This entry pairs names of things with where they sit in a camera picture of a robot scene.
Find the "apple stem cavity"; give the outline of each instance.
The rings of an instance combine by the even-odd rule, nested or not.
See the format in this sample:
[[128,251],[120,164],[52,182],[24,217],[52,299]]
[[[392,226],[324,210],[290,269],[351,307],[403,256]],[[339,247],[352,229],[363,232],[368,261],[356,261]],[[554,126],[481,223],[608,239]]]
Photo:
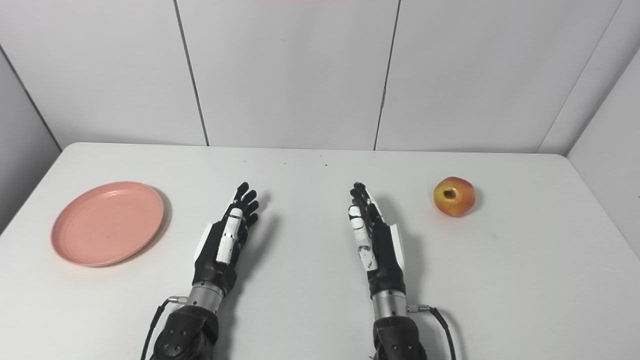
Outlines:
[[455,199],[456,198],[456,190],[446,189],[444,191],[444,197],[446,197],[447,199]]

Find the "silver cylindrical wrist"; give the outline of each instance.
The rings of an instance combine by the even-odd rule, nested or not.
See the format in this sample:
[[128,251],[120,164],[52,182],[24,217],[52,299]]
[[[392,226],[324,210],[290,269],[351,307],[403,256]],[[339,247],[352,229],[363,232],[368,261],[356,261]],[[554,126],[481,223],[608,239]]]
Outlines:
[[406,299],[401,291],[381,291],[375,293],[371,300],[376,320],[390,316],[406,316]]
[[191,288],[187,305],[200,306],[217,313],[224,298],[224,291],[210,282],[198,282]]

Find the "black cable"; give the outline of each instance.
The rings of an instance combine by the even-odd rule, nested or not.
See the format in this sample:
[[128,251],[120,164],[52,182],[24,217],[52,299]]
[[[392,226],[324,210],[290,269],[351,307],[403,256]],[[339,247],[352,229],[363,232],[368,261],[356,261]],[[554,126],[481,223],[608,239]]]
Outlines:
[[449,352],[451,353],[451,360],[456,360],[456,349],[453,347],[453,339],[451,338],[451,332],[449,331],[449,324],[447,320],[444,320],[444,317],[437,308],[431,307],[429,308],[431,314],[438,320],[442,328],[444,329],[445,334],[447,335],[447,342],[449,343]]
[[158,308],[156,309],[156,314],[154,315],[154,318],[153,320],[151,320],[151,324],[149,325],[149,332],[147,333],[147,338],[145,339],[145,346],[142,348],[142,356],[140,357],[140,360],[146,360],[147,348],[149,347],[149,342],[151,342],[151,335],[153,335],[154,329],[158,324],[158,320],[160,320],[160,316],[164,312],[167,304],[169,304],[169,299],[166,299],[162,303],[162,305],[158,306]]

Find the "white finger segment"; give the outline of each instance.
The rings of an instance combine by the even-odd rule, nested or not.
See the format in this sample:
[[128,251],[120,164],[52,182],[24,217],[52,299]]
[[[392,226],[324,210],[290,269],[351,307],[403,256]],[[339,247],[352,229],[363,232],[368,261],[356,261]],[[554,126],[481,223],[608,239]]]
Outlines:
[[231,253],[233,252],[234,245],[236,244],[242,215],[242,210],[238,208],[233,208],[229,212],[229,217],[225,224],[225,230],[222,232],[222,238],[220,239],[220,246],[218,247],[218,256],[216,256],[217,262],[225,264],[229,264],[231,262]]
[[362,219],[362,214],[358,206],[352,205],[349,207],[349,218],[351,219],[351,228],[353,229],[353,234],[356,238],[358,255],[360,256],[364,270],[377,270],[378,261],[373,255],[371,238],[364,226],[364,220]]

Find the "robotic hand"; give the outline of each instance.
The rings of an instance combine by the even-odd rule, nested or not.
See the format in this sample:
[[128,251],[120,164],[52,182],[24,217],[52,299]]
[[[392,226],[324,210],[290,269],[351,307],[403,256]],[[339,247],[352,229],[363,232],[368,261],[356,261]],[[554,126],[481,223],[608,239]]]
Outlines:
[[249,184],[240,185],[234,200],[219,222],[208,225],[206,241],[195,261],[189,297],[170,297],[158,307],[147,336],[142,360],[155,323],[168,302],[185,304],[167,318],[154,345],[154,360],[211,360],[218,340],[218,307],[234,287],[236,264],[246,243],[249,228],[258,221],[254,211],[255,190],[247,192]]
[[456,355],[447,322],[438,309],[426,305],[407,307],[404,287],[404,255],[400,233],[396,225],[387,225],[378,203],[362,183],[351,190],[353,205],[349,219],[358,245],[358,255],[367,272],[369,291],[373,301],[375,322],[374,360],[426,360],[420,343],[418,327],[407,312],[431,312],[447,334],[451,359]]

